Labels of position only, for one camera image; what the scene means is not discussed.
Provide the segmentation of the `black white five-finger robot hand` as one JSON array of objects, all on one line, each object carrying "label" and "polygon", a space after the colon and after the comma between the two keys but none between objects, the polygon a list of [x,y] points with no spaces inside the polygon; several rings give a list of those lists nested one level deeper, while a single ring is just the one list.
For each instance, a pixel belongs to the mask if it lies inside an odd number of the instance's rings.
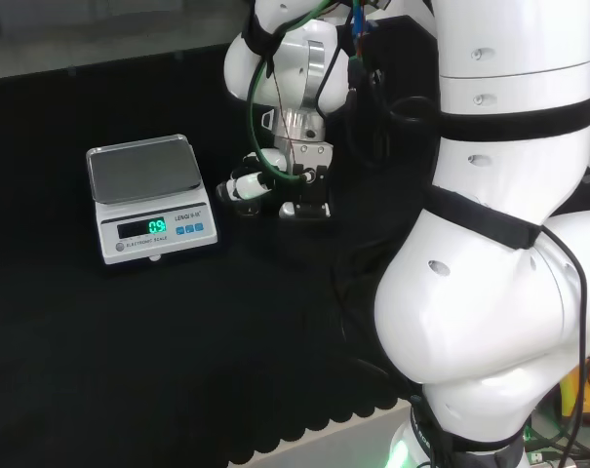
[{"label": "black white five-finger robot hand", "polygon": [[332,216],[328,191],[333,146],[326,142],[289,143],[245,156],[229,179],[216,188],[221,203],[239,215],[259,215],[268,207],[282,219]]}]

